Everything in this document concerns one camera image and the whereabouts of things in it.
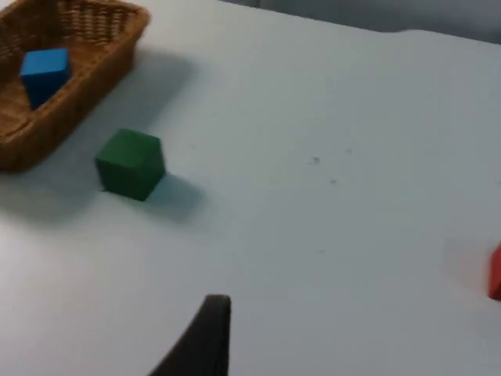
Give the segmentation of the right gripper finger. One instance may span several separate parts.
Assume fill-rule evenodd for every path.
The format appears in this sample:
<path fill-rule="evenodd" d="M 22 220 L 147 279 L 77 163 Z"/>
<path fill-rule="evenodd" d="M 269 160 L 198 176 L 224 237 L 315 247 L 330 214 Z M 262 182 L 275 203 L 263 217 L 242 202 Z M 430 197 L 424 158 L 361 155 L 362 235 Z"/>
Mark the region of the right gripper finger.
<path fill-rule="evenodd" d="M 232 300 L 207 295 L 185 332 L 152 376 L 227 376 Z"/>

